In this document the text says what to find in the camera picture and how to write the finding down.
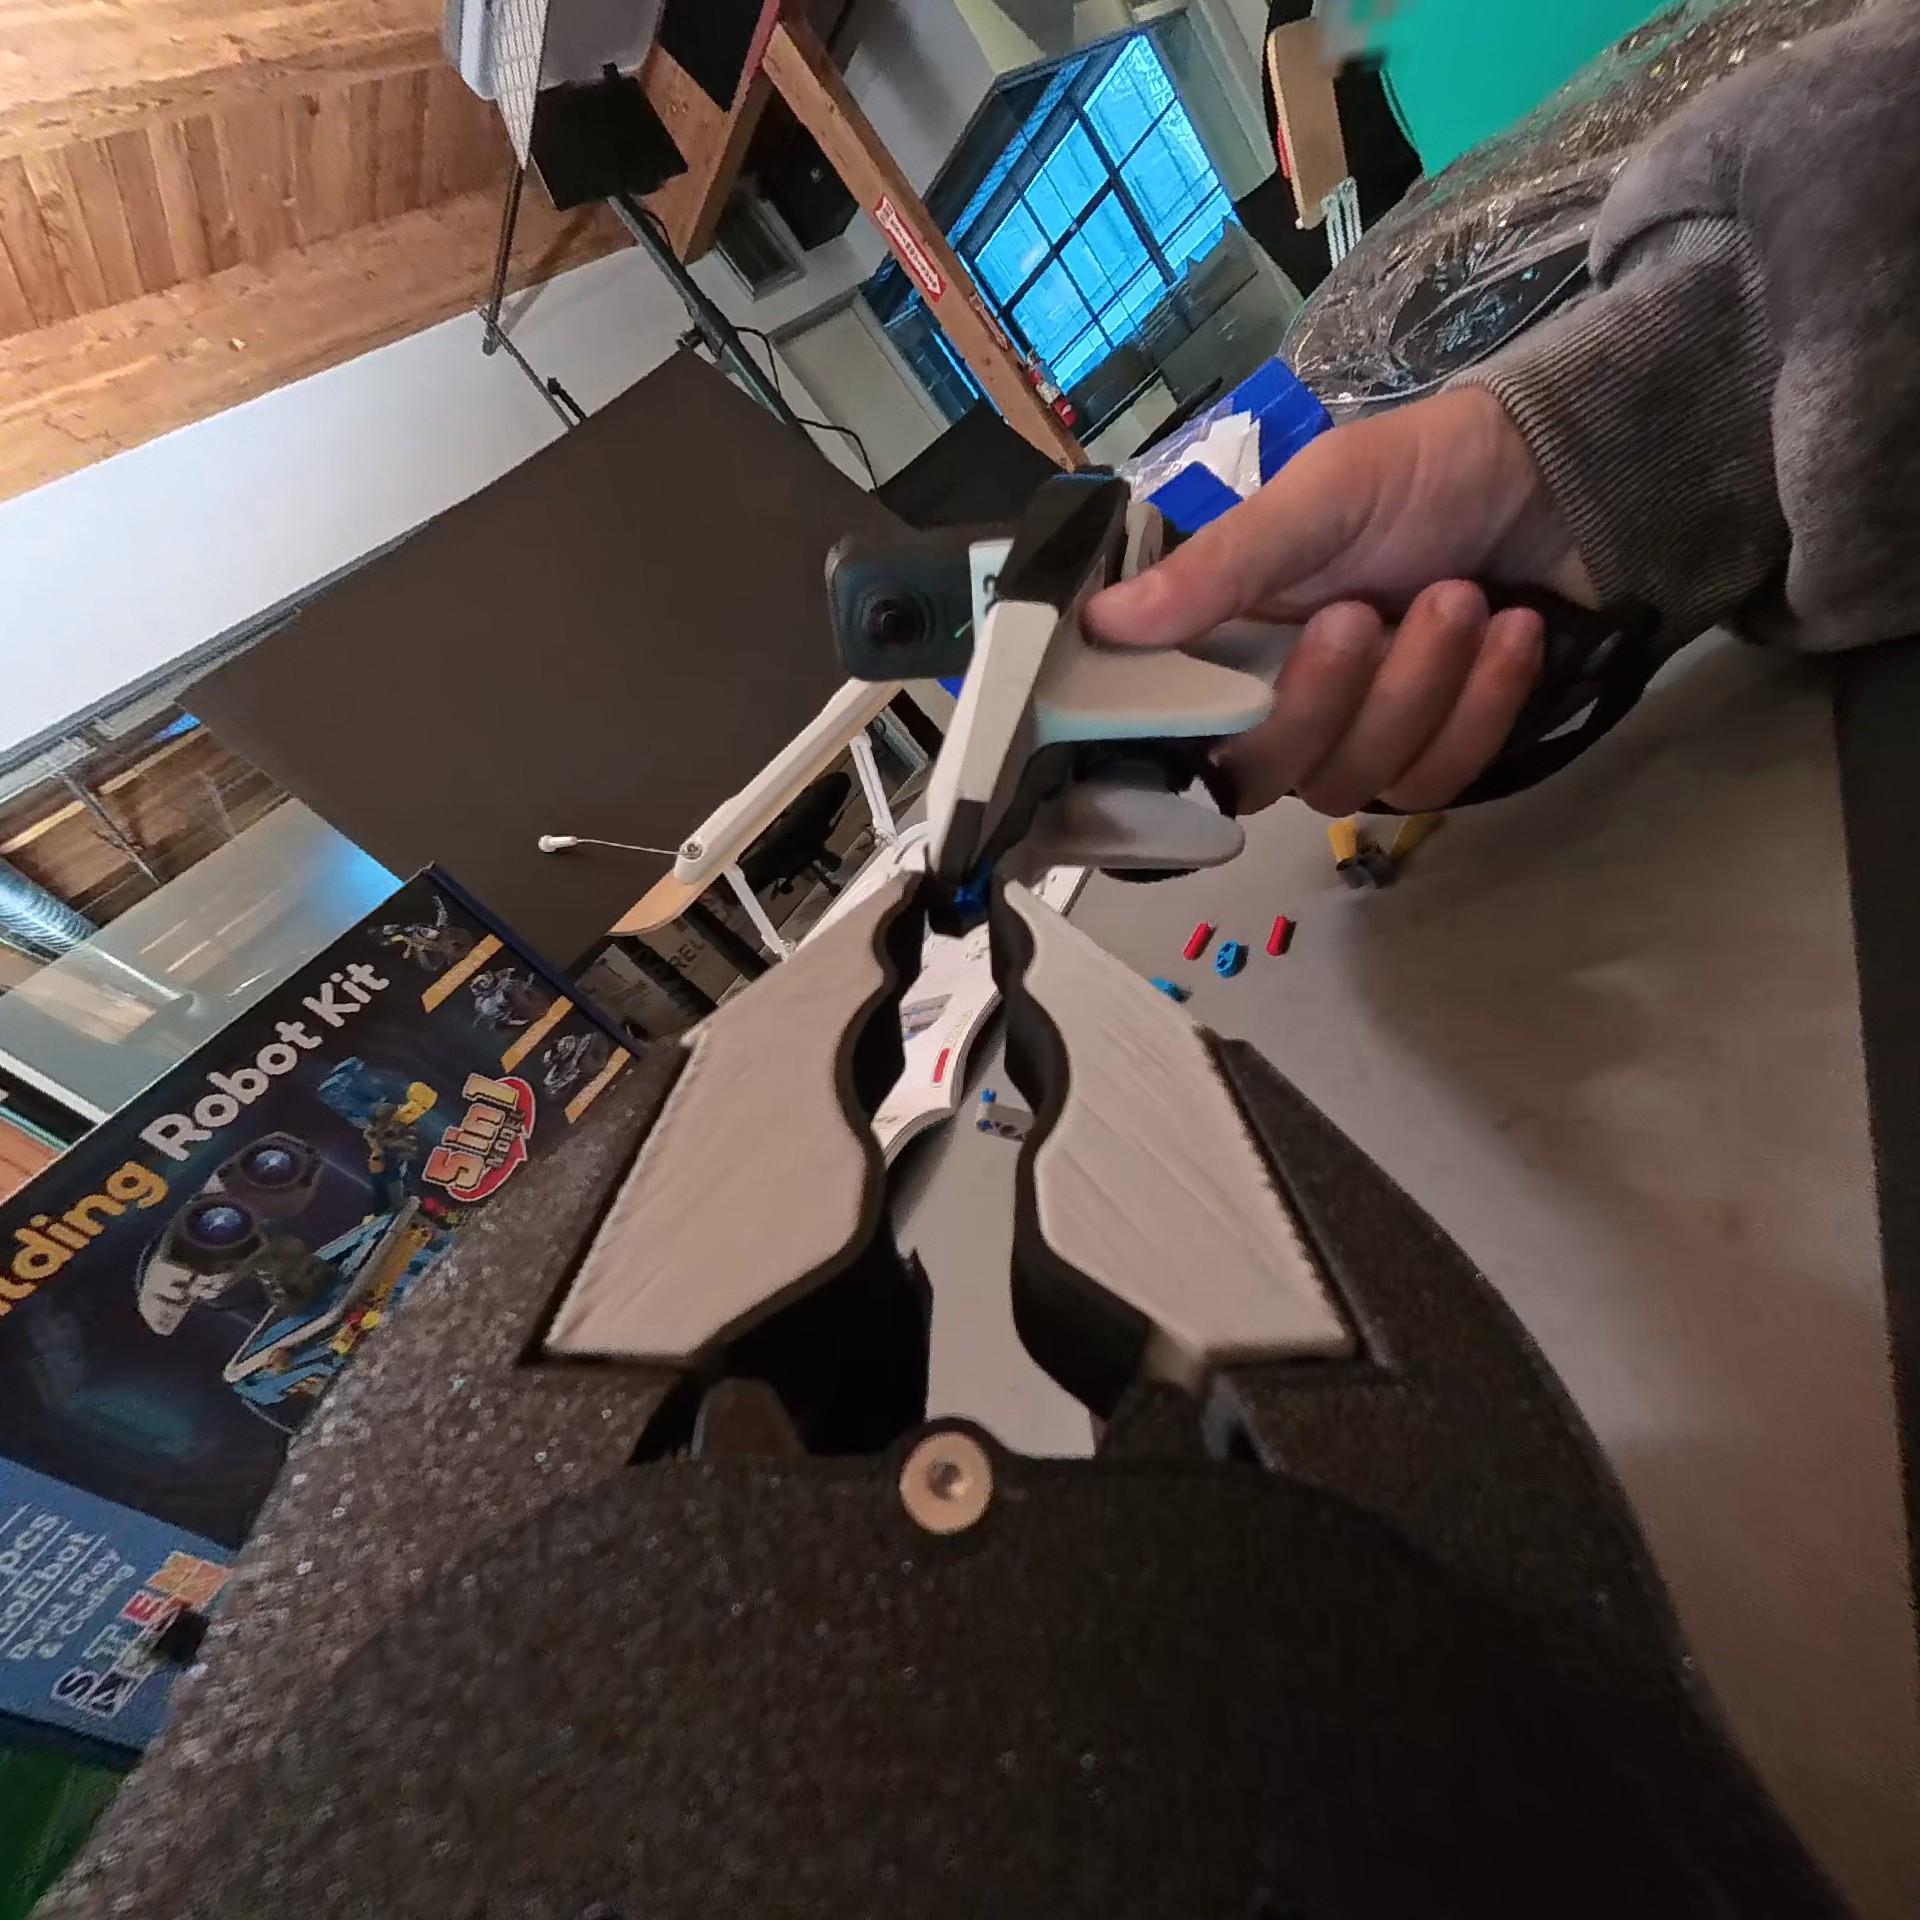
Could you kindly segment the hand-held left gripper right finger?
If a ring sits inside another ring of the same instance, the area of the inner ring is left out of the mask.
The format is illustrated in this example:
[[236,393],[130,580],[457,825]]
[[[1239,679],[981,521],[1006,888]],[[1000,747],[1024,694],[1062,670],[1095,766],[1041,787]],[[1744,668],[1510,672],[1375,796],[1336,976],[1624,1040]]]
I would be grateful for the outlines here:
[[1020,883],[991,899],[1015,1163],[1015,1331],[1090,1417],[1138,1386],[1342,1362],[1324,1278],[1213,1036]]

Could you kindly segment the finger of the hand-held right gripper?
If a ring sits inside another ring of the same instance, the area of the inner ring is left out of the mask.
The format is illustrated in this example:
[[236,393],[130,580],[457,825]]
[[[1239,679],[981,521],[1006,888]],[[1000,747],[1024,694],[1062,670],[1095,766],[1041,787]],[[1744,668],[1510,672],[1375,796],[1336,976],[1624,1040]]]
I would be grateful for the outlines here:
[[[1062,735],[1065,696],[1087,647],[1077,608],[1000,602],[976,635],[961,696],[925,794],[925,862],[935,886],[972,886],[976,835],[991,782],[1015,752],[1084,744]],[[1087,862],[1086,794],[1078,766],[1041,844],[1045,870]]]
[[999,768],[976,835],[976,915],[991,913],[999,880],[1015,880],[1046,866],[1041,844],[1050,816],[1080,762],[1080,746],[1046,744],[1015,752]]

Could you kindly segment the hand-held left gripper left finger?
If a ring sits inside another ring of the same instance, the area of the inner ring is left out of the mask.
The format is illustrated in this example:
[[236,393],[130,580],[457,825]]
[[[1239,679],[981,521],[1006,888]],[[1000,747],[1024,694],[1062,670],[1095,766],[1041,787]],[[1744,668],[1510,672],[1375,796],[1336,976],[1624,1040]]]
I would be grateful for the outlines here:
[[880,1227],[922,875],[885,880],[685,1043],[543,1327],[543,1354],[687,1369],[842,1274]]

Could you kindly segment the person's right forearm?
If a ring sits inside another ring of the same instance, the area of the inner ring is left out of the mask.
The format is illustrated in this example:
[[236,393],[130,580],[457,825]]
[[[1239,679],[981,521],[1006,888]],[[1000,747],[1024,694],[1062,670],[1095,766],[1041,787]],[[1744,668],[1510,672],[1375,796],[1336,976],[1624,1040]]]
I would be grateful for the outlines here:
[[1464,375],[1604,603],[1845,654],[1918,626],[1918,15],[1714,83],[1624,166],[1591,296]]

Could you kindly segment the grey desk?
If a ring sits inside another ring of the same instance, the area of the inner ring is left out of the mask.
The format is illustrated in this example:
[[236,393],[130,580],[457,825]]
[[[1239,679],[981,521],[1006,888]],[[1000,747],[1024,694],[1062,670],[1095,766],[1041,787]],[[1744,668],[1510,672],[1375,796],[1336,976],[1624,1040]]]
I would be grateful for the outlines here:
[[1092,879],[1072,924],[1186,982],[1502,1290],[1744,1751],[1861,1915],[1916,1915],[1916,1369],[1881,1274],[1845,658],[1701,641],[1381,892],[1285,803],[1222,873]]

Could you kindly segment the person's right hand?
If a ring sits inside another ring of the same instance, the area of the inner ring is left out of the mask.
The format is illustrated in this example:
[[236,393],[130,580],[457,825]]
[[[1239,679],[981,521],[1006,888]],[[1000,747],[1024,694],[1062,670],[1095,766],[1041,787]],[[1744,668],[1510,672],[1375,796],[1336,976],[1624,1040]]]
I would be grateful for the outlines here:
[[1239,812],[1433,812],[1496,756],[1543,668],[1543,620],[1490,610],[1486,585],[1600,603],[1518,424],[1464,387],[1334,427],[1084,625],[1133,650],[1236,617],[1300,628],[1265,721],[1216,750]]

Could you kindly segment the blue brick model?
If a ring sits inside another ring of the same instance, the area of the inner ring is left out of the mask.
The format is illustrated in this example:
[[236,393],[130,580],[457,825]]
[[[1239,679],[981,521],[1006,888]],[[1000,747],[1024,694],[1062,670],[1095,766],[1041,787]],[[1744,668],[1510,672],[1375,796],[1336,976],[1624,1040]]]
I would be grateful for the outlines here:
[[1172,528],[1196,535],[1255,496],[1330,427],[1324,402],[1285,359],[1269,358],[1224,398],[1133,452],[1120,478]]

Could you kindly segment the black office chair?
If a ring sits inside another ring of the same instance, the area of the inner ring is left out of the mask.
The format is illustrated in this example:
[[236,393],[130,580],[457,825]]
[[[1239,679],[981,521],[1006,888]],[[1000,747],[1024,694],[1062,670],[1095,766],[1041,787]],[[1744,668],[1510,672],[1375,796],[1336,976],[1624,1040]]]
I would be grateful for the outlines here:
[[805,879],[813,879],[832,897],[838,892],[838,862],[826,844],[849,792],[852,777],[848,772],[816,777],[751,841],[737,866],[757,897],[785,895]]

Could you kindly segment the white instruction booklet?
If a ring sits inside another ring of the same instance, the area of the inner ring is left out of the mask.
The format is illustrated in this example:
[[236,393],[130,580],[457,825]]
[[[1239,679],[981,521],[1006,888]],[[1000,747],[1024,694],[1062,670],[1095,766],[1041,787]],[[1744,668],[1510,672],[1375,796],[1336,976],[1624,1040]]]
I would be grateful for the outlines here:
[[999,1000],[988,926],[960,940],[935,932],[925,937],[921,972],[898,1009],[903,1070],[872,1119],[885,1166],[893,1166],[916,1139],[960,1112],[969,1055]]

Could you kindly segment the red white sign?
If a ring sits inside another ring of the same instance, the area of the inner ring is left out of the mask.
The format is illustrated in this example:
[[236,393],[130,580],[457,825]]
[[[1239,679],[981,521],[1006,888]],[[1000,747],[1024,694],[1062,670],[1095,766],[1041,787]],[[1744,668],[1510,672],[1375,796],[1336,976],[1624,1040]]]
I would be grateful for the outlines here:
[[881,195],[871,206],[871,218],[887,239],[898,266],[903,266],[904,274],[916,284],[925,304],[942,303],[945,296],[943,266],[932,252],[927,252],[921,233],[904,219],[898,203]]

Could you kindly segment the large paned window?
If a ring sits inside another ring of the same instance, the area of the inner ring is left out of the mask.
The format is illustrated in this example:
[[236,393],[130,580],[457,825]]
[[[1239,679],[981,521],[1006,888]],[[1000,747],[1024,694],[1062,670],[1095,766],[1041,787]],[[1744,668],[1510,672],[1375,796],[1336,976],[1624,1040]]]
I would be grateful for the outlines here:
[[922,203],[1074,438],[1118,465],[1279,351],[1305,298],[1247,210],[1273,177],[1213,24],[1148,4],[1000,78]]

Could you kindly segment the wooden beam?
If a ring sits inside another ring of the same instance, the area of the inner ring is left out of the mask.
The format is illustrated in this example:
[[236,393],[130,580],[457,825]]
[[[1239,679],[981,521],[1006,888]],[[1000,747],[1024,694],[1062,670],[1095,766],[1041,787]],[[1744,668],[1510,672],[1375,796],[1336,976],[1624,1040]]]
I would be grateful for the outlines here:
[[942,262],[945,296],[937,304],[925,304],[925,308],[978,388],[999,410],[999,416],[1058,468],[1069,474],[1090,468],[1092,462],[1080,441],[1058,425],[1039,398],[1013,338],[997,322],[973,278],[929,219],[919,192],[885,148],[869,115],[852,98],[822,40],[805,20],[801,4],[766,4],[757,48],[758,73],[768,78],[781,104],[822,148],[824,161],[852,195],[861,215],[874,227],[871,218],[874,200],[892,196],[904,219],[916,227],[927,252]]

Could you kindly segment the clear plastic bag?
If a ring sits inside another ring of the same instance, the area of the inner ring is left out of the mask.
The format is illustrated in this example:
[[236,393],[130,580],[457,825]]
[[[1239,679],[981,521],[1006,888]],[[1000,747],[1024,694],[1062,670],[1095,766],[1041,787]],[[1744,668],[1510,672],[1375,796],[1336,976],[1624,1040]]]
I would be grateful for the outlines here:
[[1591,291],[1617,161],[1476,151],[1370,227],[1287,327],[1279,359],[1333,419],[1429,398]]

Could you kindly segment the black backdrop board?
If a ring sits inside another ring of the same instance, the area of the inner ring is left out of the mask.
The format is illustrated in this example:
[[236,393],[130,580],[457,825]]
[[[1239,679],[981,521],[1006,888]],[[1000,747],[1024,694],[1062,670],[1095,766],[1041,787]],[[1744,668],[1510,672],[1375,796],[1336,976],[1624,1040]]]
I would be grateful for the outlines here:
[[846,674],[824,564],[910,524],[679,352],[192,689],[204,727],[397,879],[569,968]]

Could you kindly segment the blue robot kit box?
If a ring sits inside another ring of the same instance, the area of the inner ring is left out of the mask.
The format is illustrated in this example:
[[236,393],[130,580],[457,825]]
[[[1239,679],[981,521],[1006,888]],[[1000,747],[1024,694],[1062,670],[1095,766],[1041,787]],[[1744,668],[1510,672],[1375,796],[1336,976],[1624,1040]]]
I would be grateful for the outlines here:
[[422,872],[4,1203],[4,1721],[154,1737],[338,1375],[631,1060]]

